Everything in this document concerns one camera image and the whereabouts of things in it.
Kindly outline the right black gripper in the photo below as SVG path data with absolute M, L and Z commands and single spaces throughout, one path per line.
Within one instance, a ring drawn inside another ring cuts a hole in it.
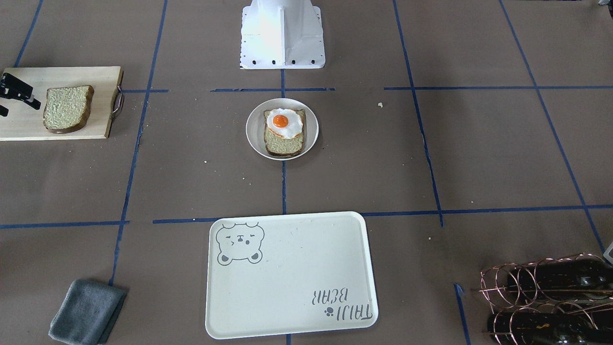
M 33 87 L 10 73 L 3 73 L 0 79 L 0 96 L 6 100 L 20 100 L 35 110 L 41 103 L 32 96 Z M 0 105 L 0 116 L 8 116 L 9 109 Z

